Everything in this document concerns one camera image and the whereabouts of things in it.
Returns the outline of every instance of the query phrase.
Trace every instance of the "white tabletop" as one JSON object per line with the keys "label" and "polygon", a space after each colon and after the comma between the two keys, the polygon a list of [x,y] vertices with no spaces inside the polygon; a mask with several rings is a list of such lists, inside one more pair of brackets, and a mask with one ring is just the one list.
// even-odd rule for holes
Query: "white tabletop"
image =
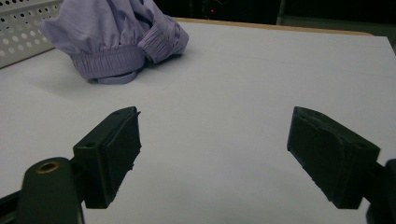
{"label": "white tabletop", "polygon": [[183,56],[126,85],[90,84],[51,50],[0,70],[0,197],[38,161],[135,105],[142,152],[86,223],[365,223],[287,151],[292,109],[322,112],[396,158],[396,57],[385,37],[181,23]]}

